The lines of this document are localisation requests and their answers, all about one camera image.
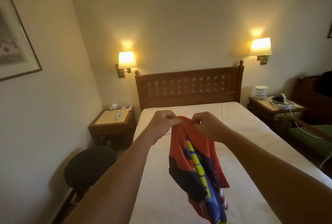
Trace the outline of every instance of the mattress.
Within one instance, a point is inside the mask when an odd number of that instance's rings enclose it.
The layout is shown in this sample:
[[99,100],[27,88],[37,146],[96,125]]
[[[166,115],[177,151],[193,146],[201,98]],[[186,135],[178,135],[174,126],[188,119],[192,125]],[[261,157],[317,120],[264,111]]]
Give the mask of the mattress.
[[[197,112],[209,111],[258,146],[332,188],[332,180],[328,176],[237,102],[145,109],[134,139],[147,126],[153,114],[164,109],[189,118]],[[168,173],[170,138],[171,131],[151,147],[130,224],[209,223],[198,216],[189,204],[187,194]],[[232,152],[221,143],[215,143],[215,146],[220,166],[230,184],[230,188],[223,190],[229,204],[226,214],[230,223],[280,223]]]

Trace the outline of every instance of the nightstand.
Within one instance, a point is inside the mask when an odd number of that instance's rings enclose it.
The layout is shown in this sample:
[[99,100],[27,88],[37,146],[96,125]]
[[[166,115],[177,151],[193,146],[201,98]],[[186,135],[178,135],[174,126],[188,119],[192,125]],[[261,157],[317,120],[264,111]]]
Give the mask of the nightstand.
[[[257,100],[255,97],[249,97],[248,110],[279,136],[282,136],[288,127],[286,117],[291,116],[290,111],[276,109],[268,100]],[[306,110],[309,108],[304,106],[291,109],[293,117],[299,119],[303,117]]]
[[90,123],[89,131],[95,144],[103,145],[111,141],[115,151],[127,149],[132,144],[136,129],[134,107],[131,110],[127,107],[119,120],[114,121],[119,111],[105,109]]

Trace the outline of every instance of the headphones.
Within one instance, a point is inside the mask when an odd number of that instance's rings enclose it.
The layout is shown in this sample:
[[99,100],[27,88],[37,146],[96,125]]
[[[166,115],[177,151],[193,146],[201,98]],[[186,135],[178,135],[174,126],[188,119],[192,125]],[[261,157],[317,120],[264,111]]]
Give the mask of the headphones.
[[273,97],[269,97],[269,101],[272,105],[275,105],[278,107],[278,109],[282,110],[292,109],[295,105],[294,102],[287,100],[286,96],[282,93],[276,94]]

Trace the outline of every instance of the stacked containers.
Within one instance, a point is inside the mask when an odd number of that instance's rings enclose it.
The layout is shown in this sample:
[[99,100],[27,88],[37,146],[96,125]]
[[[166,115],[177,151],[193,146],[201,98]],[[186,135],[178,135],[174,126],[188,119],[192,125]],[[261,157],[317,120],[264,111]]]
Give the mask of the stacked containers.
[[268,92],[267,86],[256,86],[255,87],[255,98],[258,100],[265,100]]

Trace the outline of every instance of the wall lamp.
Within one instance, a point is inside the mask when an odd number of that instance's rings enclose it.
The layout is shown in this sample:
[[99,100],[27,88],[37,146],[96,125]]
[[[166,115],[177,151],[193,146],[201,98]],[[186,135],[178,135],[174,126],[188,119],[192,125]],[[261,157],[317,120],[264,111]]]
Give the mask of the wall lamp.
[[254,39],[249,56],[257,56],[257,61],[260,61],[260,65],[264,65],[268,63],[268,57],[271,54],[272,49],[270,38]]
[[131,69],[137,67],[135,56],[132,51],[120,52],[119,53],[119,64],[115,65],[118,72],[119,78],[125,77],[125,72],[131,73]]

